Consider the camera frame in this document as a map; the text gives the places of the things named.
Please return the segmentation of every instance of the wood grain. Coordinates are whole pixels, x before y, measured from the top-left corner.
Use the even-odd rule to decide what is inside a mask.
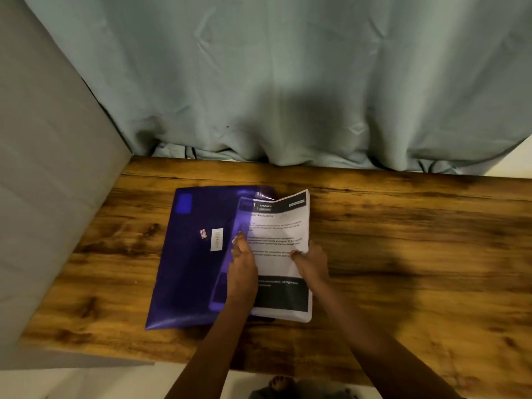
[[[532,181],[134,157],[21,341],[186,362],[207,328],[145,331],[176,188],[311,193],[336,286],[462,395],[532,397]],[[319,303],[250,323],[232,368],[368,383]]]

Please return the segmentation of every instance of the white floor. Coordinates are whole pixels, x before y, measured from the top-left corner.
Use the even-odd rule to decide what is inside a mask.
[[[141,367],[0,371],[1,396],[10,399],[163,399],[182,364]],[[247,399],[271,375],[230,371],[222,399]],[[360,399],[378,399],[376,389],[350,388]]]

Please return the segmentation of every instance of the person's right arm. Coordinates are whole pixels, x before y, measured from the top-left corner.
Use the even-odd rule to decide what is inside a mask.
[[[310,241],[306,255],[296,250],[290,255],[383,399],[460,399],[447,382],[332,286],[327,255],[319,245]]]

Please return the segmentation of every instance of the gray wall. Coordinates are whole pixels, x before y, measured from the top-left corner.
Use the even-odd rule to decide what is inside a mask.
[[[0,0],[0,369],[130,362],[16,342],[130,158],[22,0]]]

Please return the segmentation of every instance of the forearm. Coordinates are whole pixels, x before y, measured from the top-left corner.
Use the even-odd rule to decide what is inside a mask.
[[[384,399],[460,397],[433,370],[329,283],[317,285],[314,293]]]
[[[253,302],[228,300],[166,399],[219,398]]]

